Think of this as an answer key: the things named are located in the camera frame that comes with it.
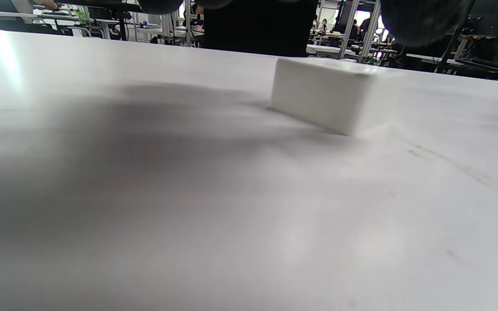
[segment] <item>scuff mark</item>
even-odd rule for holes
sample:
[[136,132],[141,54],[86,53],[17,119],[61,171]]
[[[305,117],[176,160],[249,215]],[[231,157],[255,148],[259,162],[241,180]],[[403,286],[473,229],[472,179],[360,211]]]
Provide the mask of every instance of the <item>scuff mark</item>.
[[452,250],[447,250],[445,252],[445,254],[447,254],[447,256],[449,258],[451,258],[452,260],[454,260],[454,262],[456,262],[456,264],[461,267],[461,268],[468,268],[470,267],[469,264],[467,264],[466,262],[464,262],[464,260],[462,260],[462,258],[460,258],[460,256],[458,256],[455,252],[453,252]]
[[449,159],[449,158],[445,157],[443,154],[439,154],[433,150],[424,148],[421,145],[413,144],[410,142],[409,142],[409,144],[413,145],[414,147],[416,147],[418,150],[420,150],[422,152],[425,152],[425,153],[427,153],[435,158],[441,159],[441,160],[449,163],[454,168],[458,169],[459,171],[463,172],[464,174],[468,175],[469,177],[472,177],[473,179],[475,179],[477,182],[481,183],[482,185],[489,186],[490,183],[493,182],[493,179],[491,177],[485,175],[484,173],[477,171],[477,170],[475,170],[471,167],[468,167],[466,165],[461,165],[460,163],[454,161],[453,159]]

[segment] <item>white foam block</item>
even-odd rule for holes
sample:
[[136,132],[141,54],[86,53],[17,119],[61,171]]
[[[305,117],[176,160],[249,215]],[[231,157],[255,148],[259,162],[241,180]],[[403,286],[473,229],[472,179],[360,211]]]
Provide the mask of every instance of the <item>white foam block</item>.
[[271,108],[354,136],[385,123],[404,73],[332,59],[278,59]]

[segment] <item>white tabletop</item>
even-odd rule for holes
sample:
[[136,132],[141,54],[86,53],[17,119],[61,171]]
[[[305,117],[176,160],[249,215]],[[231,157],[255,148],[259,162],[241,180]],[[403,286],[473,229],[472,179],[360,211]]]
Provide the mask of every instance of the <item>white tabletop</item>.
[[318,52],[328,52],[328,53],[339,53],[340,48],[336,47],[325,47],[324,45],[307,44],[309,48],[316,49]]
[[275,61],[0,31],[0,310],[498,311],[498,82],[348,138]]
[[0,12],[0,17],[36,17],[36,15],[28,13]]
[[[416,54],[407,54],[408,57],[422,59],[425,63],[439,63],[442,60],[442,57],[433,57],[433,56],[425,56],[425,55],[416,55]],[[454,66],[462,66],[462,63],[454,59],[448,59],[447,63]]]
[[[160,35],[163,34],[162,28],[137,28],[136,27],[136,31],[141,32],[141,33],[150,33],[150,34],[160,34]],[[193,33],[196,36],[204,34],[202,32],[198,32],[196,30],[194,30]],[[185,37],[186,31],[185,31],[185,29],[184,30],[176,29],[176,31],[174,31],[174,34],[176,35],[176,37]]]

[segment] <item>black clothing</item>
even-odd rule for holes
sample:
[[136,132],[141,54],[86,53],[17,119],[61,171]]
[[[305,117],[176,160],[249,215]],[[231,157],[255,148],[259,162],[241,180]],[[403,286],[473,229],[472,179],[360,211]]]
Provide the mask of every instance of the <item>black clothing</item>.
[[[305,57],[318,0],[233,0],[224,8],[205,9],[208,49]],[[271,23],[285,27],[271,32]]]

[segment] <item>computer monitor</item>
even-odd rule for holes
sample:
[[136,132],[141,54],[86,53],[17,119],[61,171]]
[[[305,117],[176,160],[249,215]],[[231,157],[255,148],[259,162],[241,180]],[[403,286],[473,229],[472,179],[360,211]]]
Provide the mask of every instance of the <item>computer monitor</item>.
[[476,0],[463,34],[498,37],[498,0]]

